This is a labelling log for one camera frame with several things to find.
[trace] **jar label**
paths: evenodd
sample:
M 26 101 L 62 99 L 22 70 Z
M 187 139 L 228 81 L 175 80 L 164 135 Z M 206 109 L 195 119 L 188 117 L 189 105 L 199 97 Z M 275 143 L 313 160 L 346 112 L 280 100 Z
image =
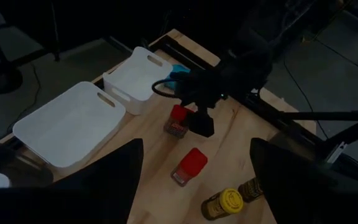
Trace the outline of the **jar label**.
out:
M 217 217 L 218 215 L 226 214 L 223 210 L 221 204 L 219 203 L 219 194 L 213 195 L 211 201 L 206 204 L 208 208 L 208 213 L 212 217 Z
M 181 184 L 185 182 L 176 172 L 172 176 Z
M 242 197 L 246 202 L 251 202 L 264 194 L 256 178 L 246 182 L 240 189 L 242 190 Z

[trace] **yellow cap spice jar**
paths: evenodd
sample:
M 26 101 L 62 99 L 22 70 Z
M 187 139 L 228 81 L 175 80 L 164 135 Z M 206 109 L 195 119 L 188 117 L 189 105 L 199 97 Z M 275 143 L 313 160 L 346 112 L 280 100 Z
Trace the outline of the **yellow cap spice jar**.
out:
M 201 204 L 201 213 L 207 220 L 216 220 L 239 213 L 244 206 L 236 189 L 224 189 Z

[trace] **red cap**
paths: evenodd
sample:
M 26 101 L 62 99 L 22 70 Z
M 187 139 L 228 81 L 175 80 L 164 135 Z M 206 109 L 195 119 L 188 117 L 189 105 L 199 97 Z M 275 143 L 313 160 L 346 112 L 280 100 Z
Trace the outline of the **red cap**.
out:
M 171 118 L 183 121 L 186 118 L 187 113 L 194 113 L 191 109 L 187 109 L 180 105 L 174 105 L 171 111 Z
M 208 158 L 197 148 L 193 148 L 181 161 L 180 167 L 188 175 L 195 177 L 204 168 Z

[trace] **white plastic bin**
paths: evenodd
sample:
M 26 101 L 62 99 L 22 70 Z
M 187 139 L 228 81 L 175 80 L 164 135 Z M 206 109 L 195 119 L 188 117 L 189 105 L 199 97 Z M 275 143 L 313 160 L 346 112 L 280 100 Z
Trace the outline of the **white plastic bin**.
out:
M 14 135 L 61 175 L 82 168 L 119 129 L 125 107 L 81 82 L 13 126 Z
M 110 74 L 103 74 L 104 90 L 134 115 L 142 114 L 153 95 L 152 84 L 166 78 L 172 65 L 143 47 Z

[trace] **red lid spice jar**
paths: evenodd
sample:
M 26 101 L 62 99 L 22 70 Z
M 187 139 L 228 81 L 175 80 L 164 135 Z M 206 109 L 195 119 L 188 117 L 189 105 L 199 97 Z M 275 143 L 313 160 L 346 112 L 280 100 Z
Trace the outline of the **red lid spice jar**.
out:
M 172 179 L 181 187 L 184 187 L 189 180 L 196 177 L 204 166 L 208 158 L 197 148 L 193 148 L 172 171 Z
M 185 137 L 185 134 L 189 130 L 188 123 L 186 122 L 186 117 L 189 113 L 194 113 L 194 111 L 180 105 L 174 105 L 171 115 L 164 125 L 164 130 L 178 138 Z

